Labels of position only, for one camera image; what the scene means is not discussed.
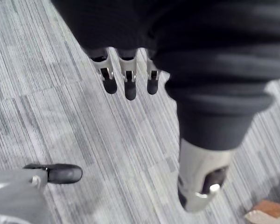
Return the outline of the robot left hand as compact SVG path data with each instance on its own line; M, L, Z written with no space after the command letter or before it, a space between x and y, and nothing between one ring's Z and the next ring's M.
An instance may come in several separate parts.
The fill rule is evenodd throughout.
M280 0L55 0L75 39L98 68L106 48L129 60L147 49L169 73L179 122L177 191L187 212L220 191L255 115L280 79Z

